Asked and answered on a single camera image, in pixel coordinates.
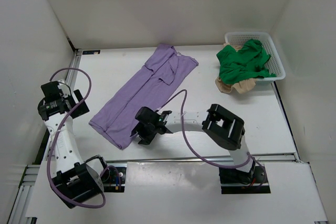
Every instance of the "white wall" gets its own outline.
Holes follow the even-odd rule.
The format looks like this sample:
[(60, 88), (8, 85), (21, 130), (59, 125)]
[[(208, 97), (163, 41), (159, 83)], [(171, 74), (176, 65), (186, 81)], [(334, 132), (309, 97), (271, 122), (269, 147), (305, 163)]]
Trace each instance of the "white wall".
[(49, 0), (77, 48), (221, 44), (270, 31), (288, 0)]
[(0, 223), (6, 223), (24, 167), (45, 128), (40, 85), (72, 59), (47, 0), (0, 0)]
[(291, 0), (273, 37), (287, 74), (277, 85), (299, 154), (336, 223), (336, 0)]

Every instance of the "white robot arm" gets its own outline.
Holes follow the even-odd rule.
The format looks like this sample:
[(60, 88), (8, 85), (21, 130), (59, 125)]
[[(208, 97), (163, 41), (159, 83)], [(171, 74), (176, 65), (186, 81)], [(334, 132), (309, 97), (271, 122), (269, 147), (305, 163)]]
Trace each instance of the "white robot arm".
[[(72, 96), (70, 88), (62, 80), (48, 82), (42, 85), (41, 89), (45, 97), (38, 105), (38, 113), (47, 126), (52, 141), (54, 141), (56, 131), (59, 129), (55, 146), (56, 176), (52, 178), (52, 183), (62, 196), (82, 203), (104, 192), (99, 174), (87, 163), (97, 158), (103, 169), (107, 167), (105, 160), (99, 155), (83, 161), (77, 149), (72, 120), (89, 112), (89, 109), (85, 102), (82, 102), (59, 128), (66, 114), (77, 102)], [(77, 101), (83, 99), (79, 90), (75, 90), (74, 94)], [(60, 198), (69, 208), (75, 207), (65, 197)]]
[[(157, 133), (162, 135), (182, 130), (181, 114), (177, 112), (158, 113), (142, 107), (135, 118), (139, 123), (133, 129), (132, 135), (137, 134), (140, 137), (139, 144), (149, 145)], [(205, 132), (217, 145), (229, 151), (236, 168), (220, 170), (228, 180), (231, 178), (232, 182), (251, 183), (255, 162), (248, 155), (244, 121), (241, 118), (218, 104), (212, 104), (206, 112), (184, 112), (183, 121), (185, 131)]]

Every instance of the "tan fabric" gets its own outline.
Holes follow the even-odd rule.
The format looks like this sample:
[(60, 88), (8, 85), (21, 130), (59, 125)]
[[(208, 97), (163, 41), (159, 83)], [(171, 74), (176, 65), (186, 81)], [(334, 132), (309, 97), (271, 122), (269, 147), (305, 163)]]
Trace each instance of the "tan fabric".
[[(242, 46), (232, 46), (232, 47), (236, 51), (242, 48)], [(220, 90), (220, 92), (222, 93), (230, 94), (234, 88), (238, 91), (239, 94), (244, 94), (254, 88), (254, 86), (256, 85), (256, 79), (251, 78), (248, 80), (240, 81), (232, 85), (232, 84), (225, 84), (218, 76), (215, 80), (215, 83), (218, 89)]]

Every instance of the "cable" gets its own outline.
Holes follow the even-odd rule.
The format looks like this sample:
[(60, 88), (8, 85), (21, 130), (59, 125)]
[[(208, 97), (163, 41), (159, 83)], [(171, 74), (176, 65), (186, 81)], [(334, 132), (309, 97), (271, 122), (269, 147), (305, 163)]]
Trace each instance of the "cable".
[(113, 168), (114, 171), (116, 172), (116, 181), (115, 181), (115, 186), (117, 186), (117, 179), (118, 179), (118, 182), (119, 182), (119, 186), (120, 186), (120, 190), (121, 190), (121, 178), (120, 178), (120, 175), (119, 175), (119, 171), (118, 169), (113, 166), (113, 165), (109, 165), (107, 166), (101, 173), (100, 173), (100, 177), (102, 177), (104, 175), (104, 173), (107, 171), (107, 169), (110, 171), (110, 168)]
[(256, 162), (256, 164), (258, 164), (258, 165), (261, 167), (262, 171), (264, 172), (264, 180), (259, 184), (259, 186), (256, 187), (256, 190), (258, 190), (258, 189), (260, 189), (260, 187), (261, 187), (261, 186), (266, 182), (266, 180), (267, 180), (266, 169), (265, 169), (265, 167), (264, 167), (259, 161), (256, 160), (255, 157), (253, 157), (253, 156), (251, 155), (250, 152), (248, 152), (247, 155), (248, 155), (250, 158), (252, 158), (252, 160), (253, 160), (254, 162)]
[(161, 108), (163, 108), (164, 106), (166, 106), (171, 100), (173, 100), (178, 94), (182, 93), (182, 92), (185, 92), (185, 95), (184, 95), (184, 99), (183, 99), (183, 102), (182, 102), (182, 105), (181, 105), (181, 125), (182, 125), (182, 135), (183, 135), (183, 138), (184, 138), (184, 141), (185, 143), (187, 144), (187, 146), (189, 147), (190, 151), (196, 156), (198, 157), (200, 160), (210, 164), (210, 165), (213, 165), (213, 166), (216, 166), (216, 167), (219, 167), (219, 168), (224, 168), (224, 169), (237, 169), (237, 168), (240, 168), (240, 167), (243, 167), (245, 165), (247, 165), (250, 160), (251, 160), (251, 156), (248, 155), (247, 157), (247, 160), (245, 162), (243, 162), (242, 164), (240, 165), (220, 165), (220, 164), (216, 164), (214, 162), (211, 162), (207, 159), (205, 159), (204, 157), (200, 156), (200, 154), (198, 154), (190, 145), (188, 139), (187, 139), (187, 136), (185, 134), (185, 128), (184, 128), (184, 119), (183, 119), (183, 109), (184, 109), (184, 104), (185, 104), (185, 101), (187, 100), (187, 90), (186, 89), (182, 89), (180, 90), (178, 93), (176, 93), (173, 97), (171, 97)]
[(109, 169), (109, 176), (107, 177), (107, 179), (105, 179), (105, 180), (102, 181), (102, 182), (105, 183), (106, 181), (108, 181), (108, 179), (110, 178), (110, 176), (111, 176), (111, 173), (110, 173), (110, 169)]
[(57, 131), (56, 131), (56, 134), (55, 134), (55, 137), (54, 137), (54, 140), (53, 140), (53, 143), (51, 144), (51, 147), (50, 147), (50, 155), (48, 155), (48, 159), (47, 159), (47, 177), (48, 177), (48, 181), (49, 181), (49, 184), (50, 184), (50, 187), (52, 188), (52, 190), (55, 192), (55, 194), (57, 194), (58, 197), (60, 197), (61, 199), (65, 200), (66, 202), (70, 203), (70, 204), (73, 204), (75, 206), (78, 206), (78, 207), (84, 207), (84, 208), (93, 208), (93, 209), (96, 209), (96, 208), (101, 208), (103, 207), (105, 204), (106, 204), (106, 198), (105, 198), (105, 195), (104, 193), (101, 194), (102, 198), (103, 198), (103, 203), (100, 204), (100, 205), (87, 205), (87, 204), (83, 204), (83, 203), (80, 203), (80, 202), (77, 202), (77, 201), (74, 201), (70, 198), (68, 198), (67, 196), (65, 196), (64, 194), (62, 194), (58, 189), (57, 187), (55, 186), (54, 182), (52, 181), (52, 177), (51, 177), (51, 173), (50, 173), (50, 164), (51, 164), (51, 156), (52, 156), (52, 152), (54, 151), (55, 149), (55, 146), (56, 146), (56, 143), (57, 143), (57, 138), (58, 138), (58, 135), (59, 135), (59, 132), (63, 126), (63, 124), (65, 123), (66, 119), (72, 114), (72, 112), (78, 108), (78, 106), (80, 106), (84, 101), (85, 99), (89, 96), (90, 94), (90, 91), (91, 91), (91, 78), (89, 77), (89, 75), (79, 69), (79, 68), (61, 68), (59, 70), (57, 70), (51, 77), (50, 77), (50, 80), (49, 81), (52, 81), (52, 79), (54, 78), (54, 76), (56, 74), (58, 74), (59, 72), (61, 71), (64, 71), (64, 70), (76, 70), (76, 71), (79, 71), (79, 72), (82, 72), (83, 74), (85, 74), (85, 76), (88, 78), (88, 81), (89, 81), (89, 88), (88, 88), (88, 92), (86, 93), (86, 95), (83, 97), (82, 100), (78, 101), (78, 103), (64, 116), (64, 118), (62, 119), (62, 121), (59, 123), (59, 126), (57, 128)]

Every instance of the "white table surface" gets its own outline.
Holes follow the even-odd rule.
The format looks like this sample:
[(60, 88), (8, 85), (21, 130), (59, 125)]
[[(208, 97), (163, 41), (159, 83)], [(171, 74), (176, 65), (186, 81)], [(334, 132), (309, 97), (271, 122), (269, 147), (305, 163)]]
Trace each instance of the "white table surface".
[[(37, 224), (313, 224), (326, 215), (308, 164), (266, 163), (270, 194), (222, 195), (218, 168), (205, 163), (128, 163), (124, 193), (100, 209), (69, 209), (51, 191), (42, 162), (27, 217)], [(98, 205), (101, 196), (87, 204)]]
[[(187, 89), (185, 111), (205, 111), (218, 103), (245, 121), (246, 142), (252, 154), (283, 154), (296, 151), (287, 123), (280, 110), (272, 86), (257, 86), (240, 95), (220, 93), (215, 85), (219, 73), (216, 54), (223, 48), (216, 46), (183, 46), (176, 50), (199, 62), (177, 89)], [(87, 105), (90, 112), (74, 119), (73, 131), (83, 159), (100, 154), (106, 160), (172, 159), (194, 157), (181, 133), (158, 136), (149, 146), (131, 143), (119, 150), (99, 135), (89, 124), (90, 119), (142, 67), (155, 48), (107, 49), (98, 55), (83, 55), (79, 68), (92, 78), (92, 90)], [(75, 89), (86, 93), (88, 81), (78, 73)], [(182, 95), (166, 106), (179, 111)], [(188, 133), (192, 146), (201, 155), (228, 156), (228, 151), (217, 146), (205, 133)]]

